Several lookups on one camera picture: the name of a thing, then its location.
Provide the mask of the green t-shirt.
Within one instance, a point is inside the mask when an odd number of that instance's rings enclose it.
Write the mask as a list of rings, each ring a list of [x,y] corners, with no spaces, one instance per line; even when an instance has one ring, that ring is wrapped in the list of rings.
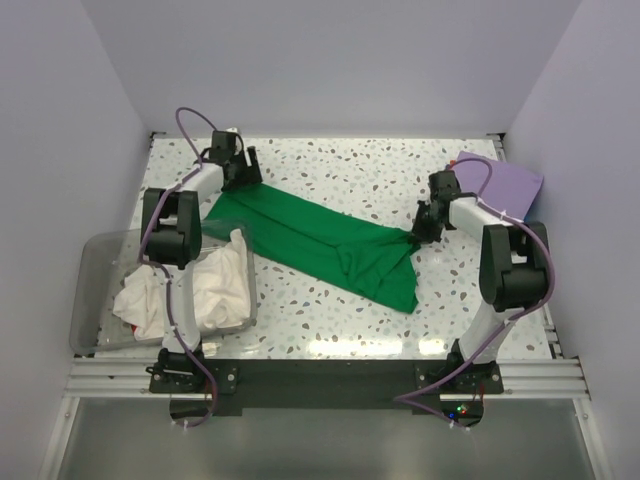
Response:
[[[409,233],[342,214],[268,185],[225,192],[205,217],[239,221],[256,254],[396,311],[418,300]]]

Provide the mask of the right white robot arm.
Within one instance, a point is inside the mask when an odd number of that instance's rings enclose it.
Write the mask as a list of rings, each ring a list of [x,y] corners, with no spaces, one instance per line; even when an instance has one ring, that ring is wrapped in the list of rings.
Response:
[[[459,360],[445,369],[448,386],[466,393],[481,380],[478,365],[496,360],[514,324],[549,301],[555,270],[543,223],[517,220],[489,206],[478,194],[464,192],[451,170],[430,175],[428,185],[429,199],[418,202],[411,241],[431,244],[441,241],[445,230],[460,230],[480,245],[482,302],[452,347]]]

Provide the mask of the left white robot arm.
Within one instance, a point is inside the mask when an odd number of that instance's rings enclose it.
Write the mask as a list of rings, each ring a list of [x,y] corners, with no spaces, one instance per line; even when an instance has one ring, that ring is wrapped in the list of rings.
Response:
[[[165,289],[162,348],[185,355],[172,370],[185,392],[200,390],[207,368],[193,359],[201,333],[193,305],[193,276],[202,248],[200,205],[214,193],[232,192],[262,182],[256,149],[235,129],[215,130],[210,146],[196,152],[194,165],[173,185],[144,192],[139,261],[161,275]]]

